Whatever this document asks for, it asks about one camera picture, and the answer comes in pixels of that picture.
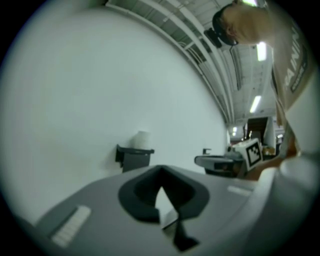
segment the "ceiling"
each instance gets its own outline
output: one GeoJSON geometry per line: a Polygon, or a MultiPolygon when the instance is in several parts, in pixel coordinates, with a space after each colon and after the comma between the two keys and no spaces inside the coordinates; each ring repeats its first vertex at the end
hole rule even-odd
{"type": "MultiPolygon", "coordinates": [[[[258,6],[264,0],[256,0],[258,6]]],[[[238,127],[235,138],[251,118],[276,114],[271,89],[272,52],[258,61],[256,45],[228,45],[217,49],[204,36],[212,17],[231,0],[109,0],[106,7],[130,16],[157,31],[181,51],[203,77],[228,127],[238,127]],[[261,101],[250,108],[255,96],[261,101]]]]}

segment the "ceiling light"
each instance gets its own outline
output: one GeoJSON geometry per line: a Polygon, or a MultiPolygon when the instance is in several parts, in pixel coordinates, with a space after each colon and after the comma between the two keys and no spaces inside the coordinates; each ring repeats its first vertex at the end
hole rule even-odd
{"type": "Polygon", "coordinates": [[[256,0],[242,0],[242,1],[250,6],[257,6],[256,0]]]}
{"type": "Polygon", "coordinates": [[[262,62],[267,59],[267,45],[265,42],[260,42],[256,45],[256,50],[258,53],[258,61],[262,62]]]}
{"type": "Polygon", "coordinates": [[[255,96],[252,106],[250,108],[250,113],[254,113],[256,111],[260,100],[261,100],[261,96],[255,96]]]}

